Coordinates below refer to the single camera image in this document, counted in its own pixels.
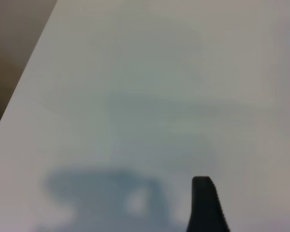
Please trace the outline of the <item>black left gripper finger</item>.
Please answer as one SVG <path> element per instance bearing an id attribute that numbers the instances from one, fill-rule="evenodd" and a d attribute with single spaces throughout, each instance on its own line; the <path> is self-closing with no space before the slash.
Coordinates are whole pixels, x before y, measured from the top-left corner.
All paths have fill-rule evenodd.
<path id="1" fill-rule="evenodd" d="M 229 231 L 215 184 L 208 176 L 193 177 L 187 232 Z"/>

